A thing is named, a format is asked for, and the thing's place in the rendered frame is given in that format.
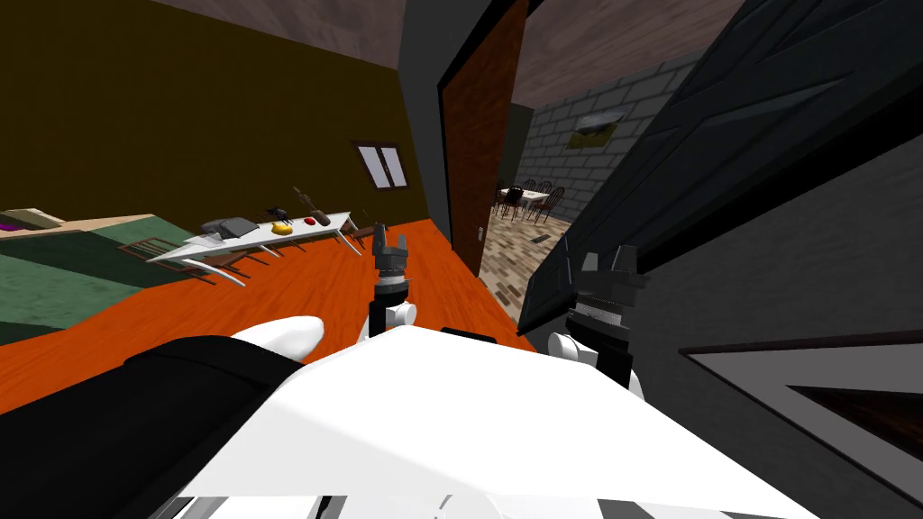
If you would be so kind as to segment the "green wall picture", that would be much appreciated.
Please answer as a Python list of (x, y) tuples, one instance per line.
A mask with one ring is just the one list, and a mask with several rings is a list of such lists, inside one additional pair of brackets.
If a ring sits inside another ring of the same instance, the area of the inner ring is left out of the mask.
[(582, 150), (604, 147), (621, 120), (626, 109), (612, 109), (581, 117), (568, 140), (567, 150)]

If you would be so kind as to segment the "black panelled door leaf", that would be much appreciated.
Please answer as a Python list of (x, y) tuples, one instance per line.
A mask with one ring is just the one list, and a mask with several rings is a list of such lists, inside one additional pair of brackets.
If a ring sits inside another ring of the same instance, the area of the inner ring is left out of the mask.
[(533, 274), (518, 334), (589, 252), (648, 272), (923, 133), (923, 0), (745, 0)]

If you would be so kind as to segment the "dark framed window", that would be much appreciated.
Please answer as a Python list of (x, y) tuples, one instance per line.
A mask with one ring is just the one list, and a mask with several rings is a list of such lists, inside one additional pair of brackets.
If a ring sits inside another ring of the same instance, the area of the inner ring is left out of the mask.
[(376, 190), (395, 191), (410, 188), (405, 161), (397, 143), (351, 140), (350, 144)]

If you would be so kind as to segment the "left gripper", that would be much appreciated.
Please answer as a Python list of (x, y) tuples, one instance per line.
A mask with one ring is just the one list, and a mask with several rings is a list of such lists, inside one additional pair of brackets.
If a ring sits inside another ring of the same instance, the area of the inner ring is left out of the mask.
[(396, 285), (405, 280), (407, 267), (407, 237), (399, 234), (396, 247), (387, 247), (387, 229), (383, 223), (375, 223), (372, 234), (372, 255), (375, 268), (379, 271), (378, 285)]

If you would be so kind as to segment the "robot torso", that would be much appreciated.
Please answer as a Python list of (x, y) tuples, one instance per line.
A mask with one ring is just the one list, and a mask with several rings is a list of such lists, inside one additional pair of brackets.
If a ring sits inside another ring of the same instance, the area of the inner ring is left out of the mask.
[(346, 496), (342, 519), (818, 519), (621, 385), (561, 358), (399, 326), (307, 364), (181, 493)]

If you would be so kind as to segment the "dark framed wall picture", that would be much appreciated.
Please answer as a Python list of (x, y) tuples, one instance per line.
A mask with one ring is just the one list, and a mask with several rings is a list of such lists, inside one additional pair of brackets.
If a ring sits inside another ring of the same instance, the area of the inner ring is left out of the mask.
[(923, 330), (680, 352), (923, 509)]

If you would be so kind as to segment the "green rug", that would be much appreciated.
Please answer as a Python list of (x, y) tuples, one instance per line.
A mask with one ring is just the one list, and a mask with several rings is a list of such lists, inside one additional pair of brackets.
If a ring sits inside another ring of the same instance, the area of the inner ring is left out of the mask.
[(149, 214), (0, 231), (0, 345), (65, 330), (144, 288), (182, 281), (121, 248), (148, 238), (184, 243), (191, 235)]

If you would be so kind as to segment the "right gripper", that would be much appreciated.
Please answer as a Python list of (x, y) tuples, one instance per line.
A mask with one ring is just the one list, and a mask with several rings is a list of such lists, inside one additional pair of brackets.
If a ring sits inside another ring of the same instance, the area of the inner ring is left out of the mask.
[(649, 280), (649, 276), (637, 273), (636, 247), (627, 245), (617, 248), (611, 270), (599, 270), (599, 255), (587, 252), (573, 278), (576, 301), (597, 308), (634, 306), (638, 291)]

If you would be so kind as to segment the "long white table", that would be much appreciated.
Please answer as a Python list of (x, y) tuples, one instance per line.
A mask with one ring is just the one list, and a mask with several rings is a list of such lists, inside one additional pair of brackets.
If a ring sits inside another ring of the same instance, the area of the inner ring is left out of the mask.
[(132, 242), (119, 249), (148, 263), (159, 264), (206, 283), (211, 283), (211, 280), (204, 274), (213, 273), (243, 287), (244, 284), (234, 276), (242, 274), (235, 264), (242, 259), (259, 261), (249, 253), (251, 249), (264, 250), (272, 257), (279, 257), (281, 253), (274, 247), (280, 243), (297, 245), (299, 240), (326, 235), (339, 239), (347, 231), (354, 238), (358, 236), (358, 228), (348, 212), (324, 214), (300, 190), (296, 191), (296, 195), (309, 210), (308, 217), (292, 219), (282, 209), (273, 206), (267, 210), (270, 217), (267, 222), (255, 223), (242, 217), (214, 220), (202, 226), (202, 234), (187, 239), (182, 246), (175, 244), (171, 250), (166, 250), (169, 243), (160, 238)]

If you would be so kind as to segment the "brown wooden door leaf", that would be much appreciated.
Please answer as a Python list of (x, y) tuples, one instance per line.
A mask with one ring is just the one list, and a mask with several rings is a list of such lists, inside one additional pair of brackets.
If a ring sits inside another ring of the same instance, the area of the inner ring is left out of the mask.
[(491, 0), (438, 83), (452, 250), (481, 269), (532, 0)]

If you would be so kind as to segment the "white dining table with chairs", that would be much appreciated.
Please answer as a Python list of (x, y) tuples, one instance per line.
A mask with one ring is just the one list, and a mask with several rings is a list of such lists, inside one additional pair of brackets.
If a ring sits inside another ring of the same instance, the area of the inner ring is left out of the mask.
[[(521, 196), (513, 203), (507, 200), (507, 194), (510, 190), (521, 191)], [(545, 219), (551, 214), (551, 211), (562, 201), (565, 189), (563, 187), (553, 187), (549, 181), (536, 184), (533, 180), (527, 180), (523, 186), (513, 185), (511, 188), (499, 189), (495, 195), (495, 212), (501, 207), (506, 212), (508, 208), (514, 211), (513, 217), (521, 213), (522, 221), (526, 218), (534, 217), (538, 220), (541, 214), (545, 214)]]

